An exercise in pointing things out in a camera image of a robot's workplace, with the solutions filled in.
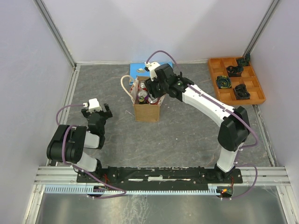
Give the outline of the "purple soda can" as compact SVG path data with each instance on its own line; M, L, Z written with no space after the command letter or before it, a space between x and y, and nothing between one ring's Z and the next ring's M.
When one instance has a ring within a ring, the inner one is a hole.
M151 96L150 94L148 95L148 98L147 98L147 102L148 104L150 105L157 105L158 102L159 102L159 98L154 98L153 96Z

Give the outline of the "red cola can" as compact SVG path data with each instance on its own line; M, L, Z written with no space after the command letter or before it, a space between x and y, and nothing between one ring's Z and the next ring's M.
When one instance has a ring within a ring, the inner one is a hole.
M147 91L146 84L145 84L144 81L139 82L138 87L139 87L139 90L145 90L145 91Z

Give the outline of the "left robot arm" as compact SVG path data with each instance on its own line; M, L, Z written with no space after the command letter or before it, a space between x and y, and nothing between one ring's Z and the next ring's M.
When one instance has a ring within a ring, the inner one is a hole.
M47 158L72 165L93 182L103 178L101 162L84 152L84 148L102 149L105 143L105 124L113 116L109 104L101 107L97 99L82 104L87 126L59 124L48 147Z

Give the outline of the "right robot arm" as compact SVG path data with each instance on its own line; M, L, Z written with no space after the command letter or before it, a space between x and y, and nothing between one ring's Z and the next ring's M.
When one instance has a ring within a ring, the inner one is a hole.
M193 106L219 126L218 142L221 152L215 164L214 176L219 182L231 178L235 169L237 152L249 136L249 119L245 108L228 106L202 91L190 79L176 75L173 68L165 63L146 63L145 70L150 77L145 81L153 98L169 95Z

